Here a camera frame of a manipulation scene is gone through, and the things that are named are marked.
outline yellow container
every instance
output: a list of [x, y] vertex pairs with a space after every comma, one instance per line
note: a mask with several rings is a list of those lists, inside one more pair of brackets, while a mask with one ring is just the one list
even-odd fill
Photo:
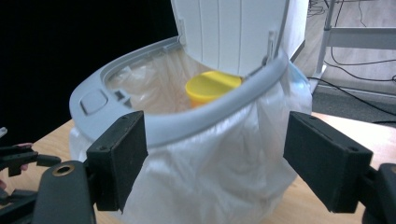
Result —
[[228, 91], [239, 87], [241, 83], [241, 77], [209, 71], [191, 78], [185, 88], [191, 100], [191, 107], [195, 108], [220, 98]]

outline trash can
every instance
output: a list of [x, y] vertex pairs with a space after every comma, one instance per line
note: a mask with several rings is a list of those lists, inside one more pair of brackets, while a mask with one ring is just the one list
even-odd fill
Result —
[[[106, 64], [71, 95], [75, 160], [117, 118], [145, 112], [127, 223], [260, 223], [296, 177], [283, 159], [289, 112], [310, 113], [312, 99], [279, 47], [289, 1], [207, 2], [173, 0], [179, 36]], [[186, 83], [213, 70], [243, 82], [191, 108]]]

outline garbage bag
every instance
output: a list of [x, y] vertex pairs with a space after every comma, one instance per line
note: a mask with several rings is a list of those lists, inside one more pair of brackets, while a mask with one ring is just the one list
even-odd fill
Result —
[[[121, 69], [107, 87], [127, 91], [136, 110], [179, 113], [189, 109], [184, 84], [205, 70], [176, 50]], [[290, 63], [271, 89], [231, 116], [188, 138], [149, 147], [120, 219], [261, 223], [296, 177], [283, 159], [289, 112], [311, 113], [311, 102], [309, 82]], [[82, 148], [90, 142], [77, 129], [70, 136], [72, 156], [85, 160]]]

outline black background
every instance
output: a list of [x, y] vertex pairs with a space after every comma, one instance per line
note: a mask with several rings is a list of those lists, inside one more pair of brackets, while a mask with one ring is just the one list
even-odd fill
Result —
[[74, 88], [101, 66], [177, 35], [170, 0], [0, 1], [0, 146], [71, 119]]

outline wooden table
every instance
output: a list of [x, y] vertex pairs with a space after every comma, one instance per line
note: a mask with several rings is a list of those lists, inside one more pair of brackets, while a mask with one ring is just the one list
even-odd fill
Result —
[[[372, 166], [377, 169], [384, 162], [396, 163], [396, 129], [360, 122], [351, 119], [313, 114], [340, 132], [359, 142], [374, 152]], [[62, 161], [70, 160], [69, 132], [74, 127], [73, 120], [66, 122], [52, 133], [49, 133], [34, 144], [34, 150], [42, 154], [59, 156]], [[13, 189], [37, 190], [40, 176], [47, 168], [30, 164], [28, 171], [12, 178], [6, 177], [6, 172], [0, 176], [8, 184], [7, 191]], [[270, 223], [361, 223], [364, 206], [361, 204], [355, 214], [332, 214], [315, 196], [312, 190], [300, 178], [292, 183], [285, 192], [282, 202], [274, 213], [264, 220]], [[120, 223], [105, 212], [96, 212], [97, 222], [103, 224]]]

